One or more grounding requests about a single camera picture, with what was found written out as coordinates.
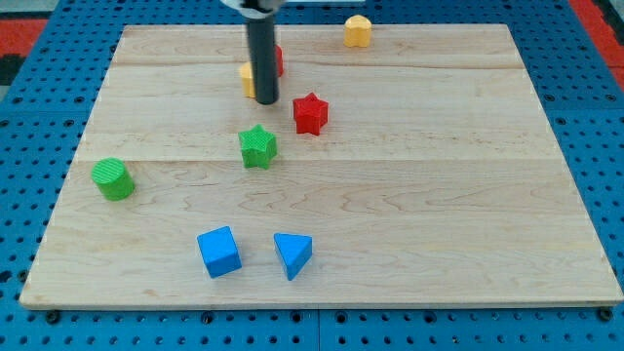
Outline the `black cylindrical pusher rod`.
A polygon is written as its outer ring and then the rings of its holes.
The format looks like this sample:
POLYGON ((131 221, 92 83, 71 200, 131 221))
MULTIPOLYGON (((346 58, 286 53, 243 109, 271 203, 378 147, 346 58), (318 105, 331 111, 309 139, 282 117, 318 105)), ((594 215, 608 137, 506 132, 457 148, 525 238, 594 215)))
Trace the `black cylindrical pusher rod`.
POLYGON ((273 104, 279 99, 274 16, 246 19, 246 29, 255 99, 260 104, 273 104))

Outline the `silver rod mount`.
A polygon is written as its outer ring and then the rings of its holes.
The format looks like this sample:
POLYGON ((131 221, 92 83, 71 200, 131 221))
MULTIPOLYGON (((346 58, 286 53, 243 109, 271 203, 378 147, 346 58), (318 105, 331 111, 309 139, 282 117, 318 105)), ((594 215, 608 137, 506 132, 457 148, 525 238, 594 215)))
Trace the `silver rod mount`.
POLYGON ((273 16, 286 3, 285 0, 220 0, 220 2, 236 10, 246 19, 265 19, 273 16))

